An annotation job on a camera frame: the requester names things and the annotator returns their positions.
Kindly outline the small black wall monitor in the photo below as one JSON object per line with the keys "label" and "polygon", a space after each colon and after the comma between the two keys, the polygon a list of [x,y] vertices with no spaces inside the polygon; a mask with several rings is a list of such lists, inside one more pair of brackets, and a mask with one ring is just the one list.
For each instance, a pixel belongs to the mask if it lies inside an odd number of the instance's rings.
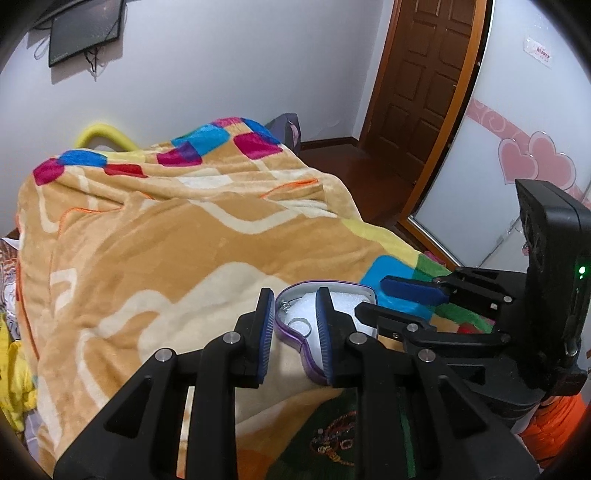
{"label": "small black wall monitor", "polygon": [[121,0],[80,1],[57,14],[51,22],[48,66],[117,40],[125,4]]}

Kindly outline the dark purple backpack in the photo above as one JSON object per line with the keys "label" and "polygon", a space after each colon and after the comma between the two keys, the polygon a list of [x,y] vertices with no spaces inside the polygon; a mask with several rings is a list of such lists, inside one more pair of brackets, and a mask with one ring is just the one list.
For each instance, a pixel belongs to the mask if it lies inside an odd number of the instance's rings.
{"label": "dark purple backpack", "polygon": [[277,116],[269,123],[266,123],[266,129],[294,152],[295,155],[301,153],[301,126],[296,113],[283,113]]}

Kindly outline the brown wooden door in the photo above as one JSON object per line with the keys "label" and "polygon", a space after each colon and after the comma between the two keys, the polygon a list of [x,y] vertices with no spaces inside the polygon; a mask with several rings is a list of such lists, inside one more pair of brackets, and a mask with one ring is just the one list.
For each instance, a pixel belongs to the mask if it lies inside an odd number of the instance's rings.
{"label": "brown wooden door", "polygon": [[363,147],[414,184],[436,144],[473,29],[474,0],[394,3],[394,34],[383,53]]}

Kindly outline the purple heart-shaped tin box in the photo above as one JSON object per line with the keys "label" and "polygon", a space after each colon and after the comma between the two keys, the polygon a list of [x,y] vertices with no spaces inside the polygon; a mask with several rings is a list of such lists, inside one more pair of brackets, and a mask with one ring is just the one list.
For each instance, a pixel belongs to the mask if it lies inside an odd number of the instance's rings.
{"label": "purple heart-shaped tin box", "polygon": [[329,291],[335,311],[349,315],[356,331],[373,338],[378,336],[377,330],[363,325],[356,318],[355,308],[363,302],[376,305],[377,296],[372,288],[356,283],[305,281],[287,287],[276,298],[277,338],[300,354],[304,372],[312,382],[327,385],[321,346],[324,309],[318,300],[318,290],[322,288]]}

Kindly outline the white sliding wardrobe door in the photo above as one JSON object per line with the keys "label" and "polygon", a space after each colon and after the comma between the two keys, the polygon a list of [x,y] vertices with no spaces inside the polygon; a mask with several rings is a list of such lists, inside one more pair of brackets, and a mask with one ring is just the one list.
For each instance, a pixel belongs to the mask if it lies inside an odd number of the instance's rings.
{"label": "white sliding wardrobe door", "polygon": [[590,203],[590,71],[532,1],[496,1],[452,146],[413,216],[463,266],[525,270],[515,182]]}

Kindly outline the yellow curved foam tube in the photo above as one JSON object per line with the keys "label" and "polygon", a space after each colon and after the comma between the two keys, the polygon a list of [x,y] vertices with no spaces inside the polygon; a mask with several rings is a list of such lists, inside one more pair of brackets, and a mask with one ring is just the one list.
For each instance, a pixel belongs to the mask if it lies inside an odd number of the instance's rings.
{"label": "yellow curved foam tube", "polygon": [[91,148],[102,145],[111,148],[116,152],[130,152],[138,150],[139,147],[123,132],[105,123],[93,123],[84,128],[77,136],[75,148]]}

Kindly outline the yellow cloth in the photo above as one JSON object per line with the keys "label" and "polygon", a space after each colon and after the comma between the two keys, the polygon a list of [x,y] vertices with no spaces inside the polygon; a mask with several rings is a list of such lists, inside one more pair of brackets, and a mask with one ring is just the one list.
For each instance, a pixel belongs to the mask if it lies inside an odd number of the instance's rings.
{"label": "yellow cloth", "polygon": [[22,434],[25,416],[37,407],[37,389],[20,340],[12,340],[1,314],[0,403],[11,429]]}

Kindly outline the colourful patchwork fleece blanket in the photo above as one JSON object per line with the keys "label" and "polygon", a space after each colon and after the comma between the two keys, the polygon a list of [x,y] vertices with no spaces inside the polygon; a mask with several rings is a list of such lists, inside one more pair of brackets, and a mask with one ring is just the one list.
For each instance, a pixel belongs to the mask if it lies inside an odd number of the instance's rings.
{"label": "colourful patchwork fleece blanket", "polygon": [[239,117],[144,150],[52,156],[22,184],[17,222],[17,318],[47,472],[156,350],[204,347],[264,287],[445,273]]}

